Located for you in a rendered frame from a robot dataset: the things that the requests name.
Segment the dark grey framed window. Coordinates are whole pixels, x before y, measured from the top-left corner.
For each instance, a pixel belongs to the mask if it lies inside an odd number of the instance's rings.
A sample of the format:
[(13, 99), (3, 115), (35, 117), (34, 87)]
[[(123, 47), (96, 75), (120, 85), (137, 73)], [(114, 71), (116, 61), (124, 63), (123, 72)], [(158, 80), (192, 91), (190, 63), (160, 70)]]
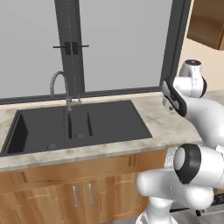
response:
[[(192, 0), (0, 0), (0, 105), (157, 92)], [(77, 42), (77, 55), (60, 49)]]

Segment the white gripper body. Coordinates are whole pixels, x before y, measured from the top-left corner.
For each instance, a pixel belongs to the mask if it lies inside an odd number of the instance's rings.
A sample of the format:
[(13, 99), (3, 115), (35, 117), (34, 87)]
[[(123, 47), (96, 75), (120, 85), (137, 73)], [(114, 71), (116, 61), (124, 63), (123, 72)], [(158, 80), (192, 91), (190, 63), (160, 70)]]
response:
[(174, 107), (171, 105), (171, 103), (169, 102), (168, 99), (166, 99), (165, 97), (162, 100), (162, 104), (165, 108), (169, 109), (169, 110), (174, 110)]

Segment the grey curved tap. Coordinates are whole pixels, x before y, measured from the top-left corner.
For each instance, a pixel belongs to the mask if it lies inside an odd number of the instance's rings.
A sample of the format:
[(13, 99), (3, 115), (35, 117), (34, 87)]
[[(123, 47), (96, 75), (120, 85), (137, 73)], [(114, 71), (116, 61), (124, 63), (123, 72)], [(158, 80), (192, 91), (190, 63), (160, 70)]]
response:
[(73, 101), (72, 100), (72, 97), (69, 95), (69, 92), (68, 92), (68, 82), (67, 82), (67, 78), (64, 75), (64, 72), (63, 71), (58, 71), (58, 72), (56, 72), (53, 75), (53, 77), (51, 79), (51, 82), (50, 82), (50, 94), (51, 94), (51, 97), (54, 97), (54, 83), (56, 81), (56, 78), (59, 75), (62, 75), (63, 78), (64, 78), (65, 90), (66, 90), (66, 106), (67, 106), (67, 110), (68, 111), (71, 111), (73, 106), (81, 105), (82, 104), (82, 101), (81, 101), (81, 99), (78, 99), (78, 101)]

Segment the wooden cupboard door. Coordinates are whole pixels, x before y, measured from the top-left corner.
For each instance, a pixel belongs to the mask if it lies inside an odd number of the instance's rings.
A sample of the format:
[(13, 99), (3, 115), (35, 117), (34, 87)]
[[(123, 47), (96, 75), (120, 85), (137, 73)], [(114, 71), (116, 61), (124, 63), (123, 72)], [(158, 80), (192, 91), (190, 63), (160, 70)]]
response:
[[(72, 186), (77, 186), (77, 208)], [(0, 224), (85, 224), (81, 184), (51, 185), (1, 194)]]
[[(96, 178), (82, 184), (87, 224), (102, 224), (137, 217), (147, 205), (136, 186), (137, 172)], [(89, 205), (88, 184), (92, 184), (93, 205)]]

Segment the wooden wall cupboard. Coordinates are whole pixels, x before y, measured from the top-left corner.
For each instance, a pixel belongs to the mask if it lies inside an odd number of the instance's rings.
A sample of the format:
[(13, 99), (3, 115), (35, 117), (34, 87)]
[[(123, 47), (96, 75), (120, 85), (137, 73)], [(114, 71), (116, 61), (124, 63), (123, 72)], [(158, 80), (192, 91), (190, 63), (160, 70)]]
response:
[(224, 0), (194, 0), (187, 37), (224, 51)]

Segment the black window latch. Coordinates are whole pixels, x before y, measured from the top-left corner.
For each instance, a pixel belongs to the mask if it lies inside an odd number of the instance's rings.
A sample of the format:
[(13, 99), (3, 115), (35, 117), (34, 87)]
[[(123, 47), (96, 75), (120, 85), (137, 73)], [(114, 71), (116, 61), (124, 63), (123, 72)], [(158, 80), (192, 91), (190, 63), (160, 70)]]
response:
[(66, 55), (77, 55), (79, 48), (83, 48), (83, 45), (78, 45), (77, 42), (65, 42), (64, 45), (60, 45), (60, 49), (65, 50)]

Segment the wooden panel under sink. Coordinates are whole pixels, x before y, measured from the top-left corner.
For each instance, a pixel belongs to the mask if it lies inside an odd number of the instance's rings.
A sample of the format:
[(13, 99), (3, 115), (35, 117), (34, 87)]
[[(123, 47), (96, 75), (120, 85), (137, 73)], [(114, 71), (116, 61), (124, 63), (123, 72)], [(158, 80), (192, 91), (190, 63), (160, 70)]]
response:
[(18, 171), (3, 171), (0, 172), (0, 194), (28, 190), (35, 187), (71, 183), (76, 180), (162, 168), (166, 152), (167, 149), (149, 150), (116, 157), (101, 157)]

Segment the black double sink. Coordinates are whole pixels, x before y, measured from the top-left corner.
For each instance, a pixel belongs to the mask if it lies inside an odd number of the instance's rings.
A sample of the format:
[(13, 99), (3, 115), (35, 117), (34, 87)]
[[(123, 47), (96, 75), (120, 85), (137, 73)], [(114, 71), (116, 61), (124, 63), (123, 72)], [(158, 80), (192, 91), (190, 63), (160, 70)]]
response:
[(151, 138), (130, 100), (16, 112), (0, 156)]

